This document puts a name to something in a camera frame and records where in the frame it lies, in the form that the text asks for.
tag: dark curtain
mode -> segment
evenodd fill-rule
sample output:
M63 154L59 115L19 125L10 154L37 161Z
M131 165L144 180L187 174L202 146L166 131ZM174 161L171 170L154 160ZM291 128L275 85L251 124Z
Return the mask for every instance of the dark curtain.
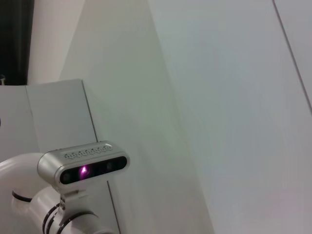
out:
M0 0L0 78L26 85L34 0Z

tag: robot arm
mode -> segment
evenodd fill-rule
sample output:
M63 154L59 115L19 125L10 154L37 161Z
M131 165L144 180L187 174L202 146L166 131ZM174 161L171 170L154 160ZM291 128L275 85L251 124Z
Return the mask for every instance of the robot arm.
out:
M33 198L49 184L37 173L41 153L15 156L0 163L0 186L11 188L16 194Z
M0 185L31 198L24 214L43 234L113 234L90 210L88 187L129 163L121 148L103 141L9 159L0 163Z

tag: camera vent grille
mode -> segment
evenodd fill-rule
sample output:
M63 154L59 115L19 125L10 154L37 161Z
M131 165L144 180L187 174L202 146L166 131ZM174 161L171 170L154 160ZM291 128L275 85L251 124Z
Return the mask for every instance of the camera vent grille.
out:
M106 151L111 151L111 150L113 150L113 147L109 144L105 144L104 146L101 146L101 147L95 147L95 148L83 149L83 150L78 150L78 151L73 151L73 152L67 152L67 153L64 153L63 156L65 159L73 160L75 158L93 156L93 155L100 154L100 153L103 153Z

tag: purple light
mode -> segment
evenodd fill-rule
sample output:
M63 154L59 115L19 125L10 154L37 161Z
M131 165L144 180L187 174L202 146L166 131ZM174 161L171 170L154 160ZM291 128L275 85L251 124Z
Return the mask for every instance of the purple light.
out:
M87 169L86 169L86 167L83 167L82 170L81 170L81 173L84 174L85 172L87 172Z
M89 172L90 172L90 170L89 170L88 166L80 167L80 169L79 169L79 179L80 180L86 179L88 177Z

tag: white panel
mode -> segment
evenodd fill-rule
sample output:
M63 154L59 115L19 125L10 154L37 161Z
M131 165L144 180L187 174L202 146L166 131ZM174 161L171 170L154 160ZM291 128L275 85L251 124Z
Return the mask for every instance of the white panel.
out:
M312 101L312 1L275 0L304 86Z
M149 2L215 234L311 234L312 118L272 0Z
M89 204L91 211L93 211L102 220L102 223L119 234L119 228L116 220L116 215L112 203L112 198L109 192L108 184L97 184L88 189Z
M39 150L25 86L0 86L0 162Z
M27 86L27 93L42 153L96 142L81 80Z
M0 162L39 151L25 86L0 86L0 119ZM0 233L39 234L12 212L12 189L1 187L0 199Z
M99 140L130 156L114 201L123 234L212 234L146 0L86 1L61 79L83 79Z

